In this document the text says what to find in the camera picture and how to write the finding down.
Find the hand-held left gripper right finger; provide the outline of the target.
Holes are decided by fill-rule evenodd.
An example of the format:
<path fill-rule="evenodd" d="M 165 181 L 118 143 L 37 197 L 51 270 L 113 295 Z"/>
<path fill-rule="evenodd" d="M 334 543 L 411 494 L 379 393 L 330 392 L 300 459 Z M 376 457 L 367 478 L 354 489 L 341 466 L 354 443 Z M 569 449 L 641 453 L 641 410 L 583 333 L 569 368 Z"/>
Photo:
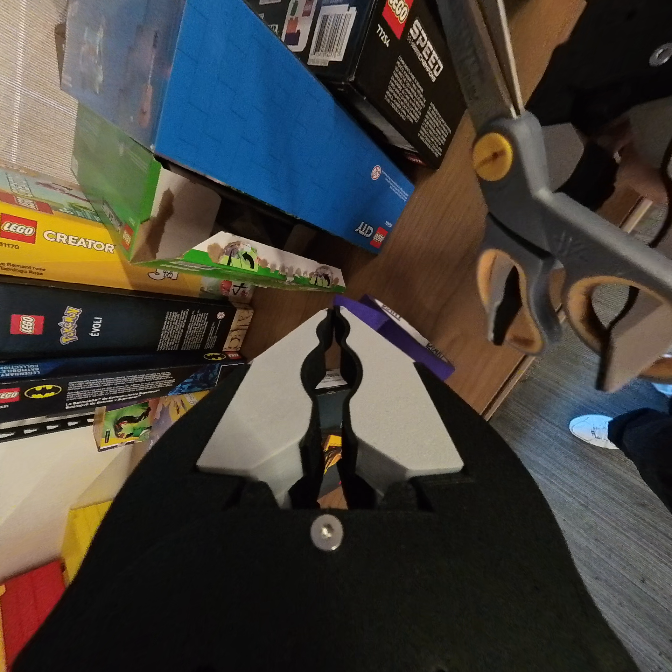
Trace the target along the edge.
<path fill-rule="evenodd" d="M 426 367 L 347 308 L 336 310 L 343 402 L 338 464 L 348 507 L 375 507 L 390 486 L 461 471 L 464 462 L 421 374 Z"/>

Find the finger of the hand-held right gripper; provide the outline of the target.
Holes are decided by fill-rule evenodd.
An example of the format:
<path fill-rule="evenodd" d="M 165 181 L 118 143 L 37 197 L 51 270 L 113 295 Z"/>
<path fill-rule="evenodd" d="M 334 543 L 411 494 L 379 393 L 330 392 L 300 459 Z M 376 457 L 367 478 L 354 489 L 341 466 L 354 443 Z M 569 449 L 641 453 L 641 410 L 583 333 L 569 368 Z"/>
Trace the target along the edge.
<path fill-rule="evenodd" d="M 551 234 L 567 200 L 555 192 L 575 171 L 584 143 L 571 124 L 491 121 L 491 342 L 548 346 L 561 335 L 550 280 L 562 264 Z"/>
<path fill-rule="evenodd" d="M 666 357 L 666 301 L 642 288 L 605 283 L 595 289 L 598 324 L 605 328 L 595 387 L 616 392 Z"/>

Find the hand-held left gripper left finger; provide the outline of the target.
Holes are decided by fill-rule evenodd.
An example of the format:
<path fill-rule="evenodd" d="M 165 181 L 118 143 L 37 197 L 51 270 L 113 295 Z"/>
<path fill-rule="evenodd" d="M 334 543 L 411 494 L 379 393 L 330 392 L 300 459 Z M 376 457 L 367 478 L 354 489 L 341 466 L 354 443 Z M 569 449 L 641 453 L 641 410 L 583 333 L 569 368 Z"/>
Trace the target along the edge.
<path fill-rule="evenodd" d="M 266 483 L 281 507 L 317 507 L 324 474 L 316 389 L 327 369 L 333 311 L 320 310 L 257 356 L 197 467 Z"/>

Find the grey yellow scissors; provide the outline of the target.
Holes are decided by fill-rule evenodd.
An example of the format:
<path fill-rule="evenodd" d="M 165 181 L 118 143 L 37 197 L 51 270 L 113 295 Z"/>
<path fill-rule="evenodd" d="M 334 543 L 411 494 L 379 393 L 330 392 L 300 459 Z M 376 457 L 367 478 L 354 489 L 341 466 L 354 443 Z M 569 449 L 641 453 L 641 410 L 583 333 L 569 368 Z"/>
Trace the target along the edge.
<path fill-rule="evenodd" d="M 561 307 L 600 357 L 595 388 L 671 383 L 671 210 L 646 245 L 553 192 L 538 119 L 524 107 L 502 1 L 438 1 L 476 138 L 472 163 L 488 207 L 476 267 L 488 339 L 528 356 L 561 337 Z"/>

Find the small black yellow toy box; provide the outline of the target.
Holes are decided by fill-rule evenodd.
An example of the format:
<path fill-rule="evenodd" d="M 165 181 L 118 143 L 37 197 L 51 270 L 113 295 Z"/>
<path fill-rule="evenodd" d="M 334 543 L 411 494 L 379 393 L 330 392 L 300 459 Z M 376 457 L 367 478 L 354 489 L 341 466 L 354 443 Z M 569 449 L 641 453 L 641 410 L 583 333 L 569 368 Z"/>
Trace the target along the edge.
<path fill-rule="evenodd" d="M 342 455 L 343 406 L 349 394 L 349 385 L 340 369 L 328 369 L 316 387 L 324 473 L 318 498 L 321 499 L 341 485 L 337 463 Z"/>

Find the purple tape roll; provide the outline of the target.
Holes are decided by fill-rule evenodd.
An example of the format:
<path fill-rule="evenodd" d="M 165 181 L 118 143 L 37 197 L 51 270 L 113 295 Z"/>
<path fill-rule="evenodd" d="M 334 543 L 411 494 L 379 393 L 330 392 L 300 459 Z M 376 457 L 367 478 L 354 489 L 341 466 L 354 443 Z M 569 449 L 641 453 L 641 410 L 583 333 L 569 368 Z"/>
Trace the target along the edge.
<path fill-rule="evenodd" d="M 441 350 L 379 299 L 364 295 L 360 300 L 354 300 L 338 294 L 333 299 L 333 305 L 349 310 L 440 380 L 446 381 L 454 373 L 455 367 Z"/>

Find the wooden desk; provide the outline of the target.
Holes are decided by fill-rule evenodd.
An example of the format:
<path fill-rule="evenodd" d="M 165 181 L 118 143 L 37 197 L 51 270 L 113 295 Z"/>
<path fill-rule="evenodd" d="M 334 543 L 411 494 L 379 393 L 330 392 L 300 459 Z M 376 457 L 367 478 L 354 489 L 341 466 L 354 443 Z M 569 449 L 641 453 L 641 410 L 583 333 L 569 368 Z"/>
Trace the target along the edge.
<path fill-rule="evenodd" d="M 568 39 L 586 1 L 506 1 L 521 89 L 529 98 L 553 49 Z M 464 115 L 437 171 L 418 169 L 416 189 L 379 255 L 318 233 L 308 256 L 341 269 L 346 296 L 382 300 L 428 338 L 455 367 L 447 385 L 489 419 L 532 359 L 485 335 L 475 259 L 485 206 L 472 171 L 472 122 Z M 255 290 L 243 344 L 259 356 L 317 311 L 331 295 Z"/>

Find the person's right hand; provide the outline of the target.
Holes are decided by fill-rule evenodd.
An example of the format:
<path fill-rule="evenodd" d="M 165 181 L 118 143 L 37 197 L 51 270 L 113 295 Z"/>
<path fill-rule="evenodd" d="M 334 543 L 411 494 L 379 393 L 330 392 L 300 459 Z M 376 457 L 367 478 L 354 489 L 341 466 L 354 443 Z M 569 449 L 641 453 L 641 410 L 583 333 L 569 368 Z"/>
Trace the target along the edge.
<path fill-rule="evenodd" d="M 605 125 L 592 140 L 609 156 L 619 156 L 617 185 L 632 188 L 655 204 L 667 205 L 660 166 L 671 141 L 670 120 L 624 114 Z"/>

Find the purple green toy box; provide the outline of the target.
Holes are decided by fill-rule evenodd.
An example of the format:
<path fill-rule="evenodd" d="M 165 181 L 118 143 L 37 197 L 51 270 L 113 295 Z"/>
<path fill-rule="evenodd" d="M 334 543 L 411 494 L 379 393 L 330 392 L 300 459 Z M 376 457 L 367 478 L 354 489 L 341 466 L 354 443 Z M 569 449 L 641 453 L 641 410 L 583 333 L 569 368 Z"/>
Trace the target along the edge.
<path fill-rule="evenodd" d="M 98 451 L 148 442 L 152 446 L 168 429 L 206 398 L 210 391 L 187 392 L 131 405 L 98 407 L 93 436 Z"/>

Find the black bat logo toy box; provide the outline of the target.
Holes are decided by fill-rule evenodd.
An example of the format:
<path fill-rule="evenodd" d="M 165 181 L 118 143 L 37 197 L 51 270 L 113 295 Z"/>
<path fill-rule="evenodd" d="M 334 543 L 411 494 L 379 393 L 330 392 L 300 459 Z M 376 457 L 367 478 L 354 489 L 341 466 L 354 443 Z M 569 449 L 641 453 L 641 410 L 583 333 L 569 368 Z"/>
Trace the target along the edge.
<path fill-rule="evenodd" d="M 151 364 L 136 370 L 57 372 L 42 378 L 1 380 L 1 424 L 83 415 L 98 407 L 132 405 L 159 397 L 210 391 L 247 361 L 243 357 L 184 364 Z"/>

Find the black toy box white labels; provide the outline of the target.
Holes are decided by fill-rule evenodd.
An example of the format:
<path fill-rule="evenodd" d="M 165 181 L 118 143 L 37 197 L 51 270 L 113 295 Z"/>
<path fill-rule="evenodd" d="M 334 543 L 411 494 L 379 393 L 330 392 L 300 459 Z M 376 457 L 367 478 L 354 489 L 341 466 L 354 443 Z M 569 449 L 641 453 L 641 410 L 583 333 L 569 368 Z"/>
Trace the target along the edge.
<path fill-rule="evenodd" d="M 466 105 L 436 1 L 247 1 L 398 164 L 440 168 Z"/>

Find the yellow plastic bin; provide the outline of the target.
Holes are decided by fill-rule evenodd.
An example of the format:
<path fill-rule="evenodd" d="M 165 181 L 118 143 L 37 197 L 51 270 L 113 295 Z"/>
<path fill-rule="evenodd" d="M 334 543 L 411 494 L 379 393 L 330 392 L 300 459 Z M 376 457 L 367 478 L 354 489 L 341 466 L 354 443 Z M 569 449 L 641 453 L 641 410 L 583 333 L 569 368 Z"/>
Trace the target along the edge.
<path fill-rule="evenodd" d="M 108 500 L 86 507 L 74 508 L 68 512 L 61 548 L 65 585 L 70 585 L 76 576 L 112 503 L 112 500 Z"/>

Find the yellow flamingo toy box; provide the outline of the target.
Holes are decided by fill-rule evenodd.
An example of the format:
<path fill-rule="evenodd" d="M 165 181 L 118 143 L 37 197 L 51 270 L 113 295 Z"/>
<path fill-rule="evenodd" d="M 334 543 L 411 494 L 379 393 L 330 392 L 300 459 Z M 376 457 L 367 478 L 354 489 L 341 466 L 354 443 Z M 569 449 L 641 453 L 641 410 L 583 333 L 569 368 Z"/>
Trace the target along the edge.
<path fill-rule="evenodd" d="M 130 264 L 76 185 L 1 166 L 1 273 L 247 305 L 254 287 Z"/>

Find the green toy box white edge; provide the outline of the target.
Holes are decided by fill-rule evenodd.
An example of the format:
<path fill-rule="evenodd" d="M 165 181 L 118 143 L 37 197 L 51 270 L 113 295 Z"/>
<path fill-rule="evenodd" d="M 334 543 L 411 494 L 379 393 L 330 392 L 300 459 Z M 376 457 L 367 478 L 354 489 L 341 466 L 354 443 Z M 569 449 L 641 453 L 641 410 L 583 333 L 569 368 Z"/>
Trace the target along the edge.
<path fill-rule="evenodd" d="M 265 288 L 342 294 L 342 271 L 300 255 L 317 230 L 162 161 L 77 106 L 71 170 L 133 265 Z"/>

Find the blue toy box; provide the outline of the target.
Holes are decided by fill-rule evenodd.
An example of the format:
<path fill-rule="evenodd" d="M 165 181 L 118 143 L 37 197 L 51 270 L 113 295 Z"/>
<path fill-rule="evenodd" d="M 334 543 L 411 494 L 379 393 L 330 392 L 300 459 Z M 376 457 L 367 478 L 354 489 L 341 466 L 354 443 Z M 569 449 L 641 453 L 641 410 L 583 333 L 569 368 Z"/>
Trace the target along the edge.
<path fill-rule="evenodd" d="M 69 1 L 78 167 L 114 140 L 378 255 L 413 184 L 244 1 Z"/>

